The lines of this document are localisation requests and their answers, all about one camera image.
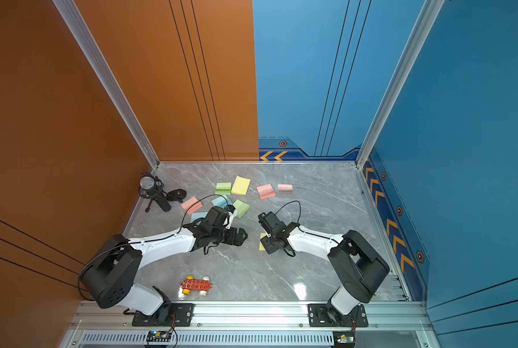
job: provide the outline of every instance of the sticky note pad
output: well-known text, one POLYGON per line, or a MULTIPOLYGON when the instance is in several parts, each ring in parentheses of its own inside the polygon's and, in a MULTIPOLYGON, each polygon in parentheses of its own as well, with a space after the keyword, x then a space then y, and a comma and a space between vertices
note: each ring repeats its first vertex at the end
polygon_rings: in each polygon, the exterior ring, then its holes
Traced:
POLYGON ((249 210, 249 205, 243 203, 241 200, 236 200, 234 202, 234 208, 238 210, 238 218, 241 218, 243 214, 245 214, 249 210))
POLYGON ((197 209, 199 209, 203 206, 201 204, 201 202, 199 202, 199 203, 197 203, 197 202, 198 202, 197 198, 195 198, 195 196, 193 196, 192 198, 190 198, 190 199, 186 200, 184 203, 182 203, 181 207, 184 208, 184 210, 187 211, 188 214, 193 214, 193 212, 195 212, 197 209))
POLYGON ((214 194, 225 195, 232 194, 231 190, 214 190, 214 194))
POLYGON ((251 179, 246 179, 244 177, 236 176, 234 185, 232 186, 232 194, 240 194, 245 196, 247 193, 247 189, 249 188, 249 183, 251 179))
POLYGON ((230 190, 232 183, 217 183, 217 190, 230 190))
POLYGON ((232 201, 224 194, 222 197, 217 197, 213 199, 213 205, 214 206, 220 206, 221 208, 224 208, 227 204, 232 205, 232 201))
POLYGON ((263 247, 263 243, 261 243, 261 238, 265 237, 267 234, 262 232, 261 236, 259 237, 259 251, 266 251, 263 247))
POLYGON ((285 184, 278 184, 278 190, 279 191, 291 191, 291 190, 293 190, 293 186, 285 185, 285 184))
POLYGON ((272 188, 270 184, 257 187, 257 192, 259 192, 259 197, 261 199, 269 198, 276 195, 275 190, 272 188))
POLYGON ((199 218, 205 218, 205 217, 207 217, 207 214, 208 214, 208 212, 193 213, 193 214, 191 214, 191 221, 190 222, 193 222, 193 221, 195 221, 195 220, 197 220, 199 218))

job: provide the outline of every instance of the orange wall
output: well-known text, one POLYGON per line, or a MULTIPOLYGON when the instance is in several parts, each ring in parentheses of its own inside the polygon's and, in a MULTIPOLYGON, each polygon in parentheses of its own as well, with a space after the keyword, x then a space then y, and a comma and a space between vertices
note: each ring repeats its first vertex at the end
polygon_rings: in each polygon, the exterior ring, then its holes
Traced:
MULTIPOLYGON (((51 1, 0 1, 0 219, 82 262, 121 233, 149 164, 51 1)), ((74 284, 82 264, 0 222, 0 257, 74 284)), ((74 287, 0 260, 0 347, 55 347, 74 287), (10 323, 19 323, 10 327, 10 323)))
POLYGON ((76 4, 161 160, 257 159, 251 0, 76 4))

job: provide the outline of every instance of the black stripe line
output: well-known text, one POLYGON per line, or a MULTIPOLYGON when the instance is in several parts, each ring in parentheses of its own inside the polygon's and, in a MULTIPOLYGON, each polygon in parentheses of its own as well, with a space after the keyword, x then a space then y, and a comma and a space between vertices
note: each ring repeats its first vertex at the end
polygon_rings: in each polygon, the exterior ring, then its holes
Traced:
POLYGON ((186 22, 186 29, 188 31, 189 37, 189 45, 191 46, 191 51, 193 52, 193 60, 195 61, 195 69, 197 70, 197 77, 199 78, 199 84, 201 86, 201 93, 203 93, 203 101, 205 102, 205 109, 207 109, 207 117, 209 118, 210 131, 213 133, 213 141, 214 141, 214 149, 217 151, 218 160, 221 159, 220 151, 218 151, 217 138, 214 136, 213 124, 210 121, 209 107, 207 106, 207 98, 205 98, 205 90, 203 89, 203 83, 201 82, 201 74, 199 73, 199 66, 197 65, 197 58, 195 57, 195 50, 193 49, 193 41, 191 40, 191 35, 189 34, 189 26, 188 20, 186 19, 186 11, 184 10, 184 5, 181 3, 181 12, 184 15, 184 21, 186 22))
POLYGON ((323 121, 325 120, 325 111, 327 109, 328 95, 330 94, 330 87, 332 85, 332 77, 334 76, 334 70, 336 68, 336 60, 338 59, 338 51, 340 50, 340 42, 342 41, 344 25, 346 25, 346 16, 348 15, 348 7, 350 7, 350 0, 348 0, 348 6, 346 6, 346 13, 344 14, 344 23, 342 23, 342 31, 340 32, 340 39, 338 40, 338 47, 336 48, 336 57, 334 57, 334 65, 332 66, 332 74, 330 76, 330 82, 328 83, 328 91, 327 91, 327 98, 325 100, 325 108, 323 109, 323 117, 321 118, 321 125, 319 126, 319 134, 317 136, 317 143, 315 144, 315 152, 313 153, 313 156, 317 156, 317 146, 319 145, 319 139, 321 138, 321 129, 323 128, 323 121))
POLYGON ((36 257, 39 257, 39 258, 41 258, 41 259, 43 259, 43 260, 45 260, 45 261, 48 261, 48 262, 50 262, 50 263, 52 263, 52 264, 55 264, 56 266, 61 267, 61 268, 65 269, 65 270, 67 270, 67 271, 70 271, 70 272, 71 272, 71 273, 73 273, 74 275, 77 275, 77 272, 72 271, 72 270, 71 270, 71 269, 69 269, 69 268, 63 267, 63 266, 61 266, 60 264, 57 264, 56 262, 50 261, 50 260, 48 260, 47 258, 44 258, 44 257, 42 257, 42 256, 40 256, 40 255, 37 255, 37 254, 35 254, 35 253, 33 253, 33 252, 30 252, 30 251, 29 251, 29 250, 27 250, 27 249, 23 249, 22 247, 17 246, 17 245, 15 245, 15 244, 13 244, 12 242, 8 242, 7 240, 4 240, 4 239, 2 239, 2 238, 0 238, 0 240, 1 240, 1 241, 3 241, 3 242, 6 242, 6 243, 8 243, 8 244, 10 244, 10 245, 12 245, 12 246, 14 246, 14 247, 16 247, 16 248, 19 248, 19 249, 21 249, 21 250, 23 250, 23 251, 26 251, 26 252, 28 252, 28 253, 29 253, 29 254, 31 254, 31 255, 35 255, 36 257))
POLYGON ((508 302, 500 303, 500 304, 495 304, 495 305, 493 305, 493 306, 489 306, 489 307, 481 308, 481 309, 478 309, 478 310, 473 310, 473 311, 465 312, 465 313, 462 313, 462 314, 456 314, 456 315, 449 316, 449 317, 442 318, 442 319, 438 319, 438 320, 431 320, 431 322, 437 322, 437 321, 441 321, 441 320, 446 320, 446 319, 450 319, 450 318, 455 318, 455 317, 463 316, 463 315, 466 315, 466 314, 471 314, 471 313, 475 313, 475 312, 479 312, 479 311, 488 310, 488 309, 495 308, 495 307, 500 307, 500 306, 504 306, 504 305, 509 305, 509 304, 511 304, 511 303, 516 303, 516 302, 518 302, 518 299, 517 299, 517 300, 513 300, 513 301, 508 301, 508 302))
POLYGON ((40 273, 39 271, 35 271, 34 269, 31 269, 31 268, 29 268, 29 267, 25 267, 25 266, 23 266, 23 265, 21 265, 21 264, 19 264, 19 263, 15 263, 14 261, 7 260, 7 259, 5 259, 5 258, 3 258, 3 257, 0 257, 0 260, 2 260, 2 261, 6 261, 6 262, 10 262, 11 264, 14 264, 14 265, 16 265, 16 266, 19 266, 19 267, 21 267, 21 268, 28 269, 28 270, 29 270, 29 271, 31 271, 31 272, 38 273, 39 275, 45 276, 45 277, 50 278, 50 279, 54 279, 55 281, 58 281, 58 282, 60 282, 60 283, 64 283, 64 284, 66 284, 66 285, 72 286, 72 287, 74 287, 75 289, 77 289, 77 287, 76 287, 75 285, 73 285, 73 284, 69 284, 68 282, 64 282, 64 281, 59 280, 58 278, 54 278, 54 277, 52 277, 52 276, 50 276, 50 275, 45 275, 44 273, 40 273))
POLYGON ((51 248, 52 250, 57 251, 58 253, 60 253, 60 254, 62 254, 62 255, 64 255, 64 256, 67 256, 67 257, 69 257, 70 259, 72 259, 72 260, 74 260, 74 261, 77 261, 77 262, 81 263, 83 266, 85 265, 85 264, 84 264, 84 263, 82 263, 81 261, 79 261, 79 260, 77 260, 77 259, 75 259, 75 258, 73 258, 73 257, 69 256, 68 254, 66 254, 66 253, 64 253, 64 252, 61 252, 60 250, 58 250, 58 249, 56 249, 56 248, 54 248, 54 247, 49 246, 48 244, 46 244, 46 243, 45 243, 45 242, 43 242, 42 240, 38 240, 37 238, 34 238, 32 235, 30 235, 30 234, 28 234, 28 233, 26 233, 26 232, 23 232, 23 231, 22 231, 22 230, 20 230, 19 228, 16 228, 16 227, 14 227, 14 226, 12 226, 12 225, 10 225, 10 224, 8 224, 8 223, 6 223, 6 222, 2 221, 2 220, 0 220, 0 222, 1 222, 1 223, 3 223, 4 225, 8 226, 8 227, 13 228, 14 230, 18 231, 19 233, 23 233, 24 235, 28 236, 29 238, 32 238, 33 240, 36 240, 37 242, 39 242, 39 243, 41 243, 41 244, 43 244, 43 245, 45 245, 45 246, 47 246, 47 247, 51 248))
POLYGON ((350 67, 350 73, 348 74, 348 81, 346 81, 346 87, 344 87, 344 94, 342 95, 342 100, 340 101, 340 107, 338 109, 338 114, 336 115, 336 121, 334 122, 334 128, 332 129, 332 135, 330 137, 330 142, 328 143, 327 156, 328 156, 328 152, 330 151, 330 145, 332 145, 332 138, 334 137, 334 131, 336 131, 336 124, 338 124, 338 118, 340 117, 340 110, 342 110, 342 103, 344 103, 344 97, 346 96, 346 90, 348 89, 348 83, 350 82, 350 76, 352 76, 353 63, 355 63, 355 61, 356 61, 357 50, 360 47, 361 36, 363 35, 363 29, 365 28, 365 22, 367 22, 367 15, 369 14, 369 9, 371 8, 371 1, 372 0, 369 0, 369 6, 367 7, 367 12, 365 13, 365 19, 363 21, 363 27, 361 28, 360 39, 357 41, 356 53, 353 55, 352 66, 350 67))
POLYGON ((472 327, 471 329, 463 329, 463 330, 456 330, 456 331, 450 331, 450 332, 444 332, 444 333, 437 333, 436 335, 447 335, 447 334, 455 334, 456 332, 463 332, 463 331, 470 331, 470 330, 477 330, 477 329, 485 329, 486 327, 493 327, 493 326, 499 326, 499 325, 506 325, 506 324, 515 324, 518 320, 513 321, 507 321, 507 322, 501 322, 499 324, 491 324, 491 325, 485 325, 485 326, 478 326, 478 327, 472 327))
POLYGON ((197 28, 197 37, 199 38, 199 45, 201 46, 201 54, 203 55, 203 64, 205 66, 205 73, 207 74, 207 82, 209 83, 210 99, 213 101, 214 118, 217 121, 218 136, 221 139, 222 155, 226 161, 226 153, 224 153, 224 144, 222 143, 221 127, 218 125, 217 108, 214 106, 213 90, 210 87, 209 72, 207 71, 207 63, 205 61, 205 52, 203 51, 203 44, 201 44, 201 36, 199 34, 199 26, 197 25, 197 17, 195 17, 195 9, 193 8, 193 0, 191 0, 191 8, 193 10, 193 18, 195 19, 195 28, 197 28))
POLYGON ((323 156, 323 150, 325 149, 325 142, 327 141, 328 129, 330 128, 330 121, 332 120, 332 112, 334 112, 334 105, 336 104, 336 98, 338 97, 338 90, 340 89, 340 82, 342 81, 342 74, 344 73, 344 67, 346 67, 346 60, 348 59, 348 51, 350 50, 350 43, 352 42, 353 30, 356 27, 357 14, 360 11, 361 0, 357 4, 356 17, 353 20, 352 33, 350 34, 350 40, 348 41, 348 48, 346 48, 346 56, 344 56, 344 64, 342 64, 342 71, 340 72, 340 78, 338 80, 338 87, 336 87, 336 94, 334 94, 334 101, 332 102, 332 110, 330 111, 330 117, 328 118, 327 131, 325 132, 325 140, 323 140, 323 147, 321 148, 321 156, 323 156))
POLYGON ((513 282, 513 281, 516 281, 516 280, 518 280, 518 277, 513 278, 513 279, 511 279, 511 280, 507 280, 506 282, 502 282, 502 283, 495 284, 495 285, 493 285, 493 286, 486 287, 485 289, 481 289, 481 290, 474 291, 474 292, 469 293, 469 294, 464 295, 464 296, 460 296, 460 297, 457 297, 457 298, 453 298, 452 300, 448 300, 448 301, 446 301, 446 302, 436 304, 436 305, 431 306, 431 307, 429 307, 429 308, 427 308, 427 309, 428 309, 428 310, 430 310, 430 309, 433 309, 433 308, 435 308, 435 307, 438 307, 438 306, 444 305, 445 303, 449 303, 449 302, 452 302, 452 301, 456 301, 456 300, 459 300, 459 299, 464 298, 464 297, 467 297, 467 296, 475 295, 476 293, 483 292, 483 291, 485 291, 485 290, 492 289, 492 288, 494 288, 494 287, 501 286, 501 285, 504 285, 504 284, 506 284, 506 283, 513 282))
POLYGON ((176 31, 178 32, 178 38, 180 39, 181 52, 184 54, 184 59, 186 60, 186 66, 188 68, 189 80, 191 81, 191 87, 193 88, 193 94, 195 95, 195 102, 197 103, 197 109, 199 110, 199 115, 201 116, 201 122, 203 123, 203 131, 205 132, 205 137, 207 138, 207 144, 209 144, 210 151, 210 159, 214 161, 213 150, 210 149, 209 136, 207 135, 207 129, 205 128, 205 121, 203 120, 203 115, 201 114, 201 108, 199 107, 199 101, 197 100, 197 93, 195 92, 195 87, 193 86, 193 79, 191 78, 191 73, 189 72, 189 64, 188 59, 186 57, 186 52, 184 51, 184 45, 181 43, 180 31, 178 29, 178 24, 176 23, 176 16, 174 16, 174 9, 172 8, 172 1, 168 0, 170 3, 170 10, 172 10, 172 17, 174 18, 174 25, 176 25, 176 31))

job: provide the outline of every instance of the blue wall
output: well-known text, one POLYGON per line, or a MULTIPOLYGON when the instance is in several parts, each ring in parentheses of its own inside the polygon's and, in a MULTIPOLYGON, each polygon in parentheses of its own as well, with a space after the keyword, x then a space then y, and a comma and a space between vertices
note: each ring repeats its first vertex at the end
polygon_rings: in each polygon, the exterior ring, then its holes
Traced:
POLYGON ((259 136, 289 138, 309 156, 359 146, 422 5, 254 1, 259 136))
POLYGON ((445 1, 376 150, 443 346, 518 343, 518 1, 445 1))

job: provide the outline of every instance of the yellow sticky note pad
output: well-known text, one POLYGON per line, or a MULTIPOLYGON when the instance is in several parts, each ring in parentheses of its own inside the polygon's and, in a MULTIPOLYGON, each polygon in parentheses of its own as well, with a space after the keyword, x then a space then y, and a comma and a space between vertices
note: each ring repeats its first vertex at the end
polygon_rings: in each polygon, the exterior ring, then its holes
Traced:
POLYGON ((251 179, 246 179, 244 177, 236 176, 234 185, 232 185, 232 194, 240 194, 245 196, 247 193, 247 189, 249 188, 249 183, 251 179))
MULTIPOLYGON (((261 237, 259 239, 263 238, 265 235, 267 235, 267 234, 266 233, 261 233, 261 237)), ((261 243, 260 240, 259 240, 259 251, 266 251, 264 249, 264 247, 263 247, 263 243, 261 243)))

